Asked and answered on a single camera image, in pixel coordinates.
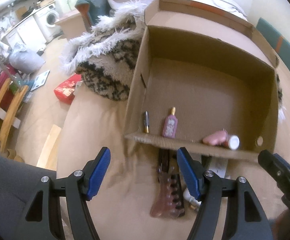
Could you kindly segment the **person's right hand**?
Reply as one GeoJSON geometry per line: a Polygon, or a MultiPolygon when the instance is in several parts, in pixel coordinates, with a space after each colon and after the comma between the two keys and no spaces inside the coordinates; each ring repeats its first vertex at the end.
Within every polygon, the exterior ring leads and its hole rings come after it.
{"type": "Polygon", "coordinates": [[[270,219],[273,239],[287,239],[290,234],[290,210],[284,210],[277,218],[270,219]]]}

